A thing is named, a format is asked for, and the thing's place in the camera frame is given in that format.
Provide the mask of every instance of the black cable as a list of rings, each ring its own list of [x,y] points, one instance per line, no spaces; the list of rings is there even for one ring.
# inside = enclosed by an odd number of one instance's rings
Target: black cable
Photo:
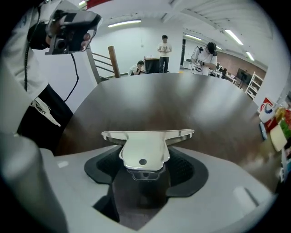
[[[74,66],[75,66],[75,71],[76,71],[76,75],[77,75],[77,81],[73,87],[73,89],[71,90],[71,92],[69,93],[68,97],[64,100],[64,102],[66,102],[68,100],[68,98],[70,97],[70,95],[72,94],[73,90],[75,89],[75,87],[77,86],[77,83],[79,81],[79,75],[78,75],[78,71],[77,71],[77,66],[76,66],[76,61],[75,61],[75,58],[74,58],[74,55],[71,53],[71,56],[72,56],[72,59],[73,59],[73,62],[74,62]]]
[[[37,23],[36,26],[31,34],[31,37],[28,41],[28,45],[27,48],[25,50],[25,57],[24,57],[24,89],[27,91],[27,60],[28,60],[28,52],[29,52],[29,48],[30,48],[30,43],[32,41],[33,35],[36,31],[36,28],[38,26],[38,24],[40,23],[40,7],[37,8],[37,12],[38,12],[38,18],[37,18]]]

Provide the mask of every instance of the wooden railing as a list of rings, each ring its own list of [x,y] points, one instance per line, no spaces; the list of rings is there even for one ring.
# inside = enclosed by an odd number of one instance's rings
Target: wooden railing
[[[114,46],[109,46],[108,47],[108,51],[109,51],[109,57],[103,56],[103,55],[98,54],[98,53],[92,53],[92,54],[110,60],[111,61],[111,64],[110,63],[107,63],[105,61],[101,61],[101,60],[98,60],[98,59],[95,59],[94,58],[94,60],[97,61],[97,62],[100,62],[100,63],[103,63],[105,65],[111,66],[113,70],[109,70],[109,69],[106,69],[104,67],[97,66],[97,65],[96,65],[96,67],[98,67],[100,69],[103,69],[105,71],[114,73],[115,78],[120,78],[120,72],[119,72],[119,68],[118,68],[118,65],[117,65],[117,59],[116,59],[116,55],[115,55]]]

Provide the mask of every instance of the white t-shirt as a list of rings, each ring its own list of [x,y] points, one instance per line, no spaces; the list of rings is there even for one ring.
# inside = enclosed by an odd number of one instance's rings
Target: white t-shirt
[[[170,43],[160,43],[157,47],[157,49],[159,50],[163,50],[163,51],[170,51],[172,50],[172,45]],[[162,57],[169,57],[170,53],[165,53],[165,52],[159,52],[160,56]]]
[[[194,74],[208,75],[209,67],[203,66],[202,65],[203,62],[217,65],[217,56],[213,56],[212,54],[206,52],[205,48],[203,48],[203,51],[201,51],[201,53],[198,48],[195,48],[191,58],[196,60],[193,70]]]
[[[0,70],[10,70],[11,78],[15,78],[24,88],[24,58],[27,48],[27,34],[31,26],[36,23],[37,9],[30,9],[11,32],[11,37],[2,50]],[[27,93],[34,100],[48,85],[48,81],[39,70],[37,58],[30,48],[27,59]]]
[[[138,69],[138,68],[137,68],[137,64],[133,65],[133,66],[129,69],[129,71],[128,71],[128,75],[127,75],[127,76],[131,76],[131,74],[133,73],[133,71],[136,72],[137,69]]]

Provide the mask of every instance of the white strap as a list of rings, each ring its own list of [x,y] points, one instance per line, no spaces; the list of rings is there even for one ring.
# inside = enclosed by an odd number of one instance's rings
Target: white strap
[[[46,105],[39,97],[36,97],[31,105],[31,107],[34,107],[40,114],[45,116],[50,122],[60,127],[60,124],[53,118],[53,116],[50,114],[50,107]]]

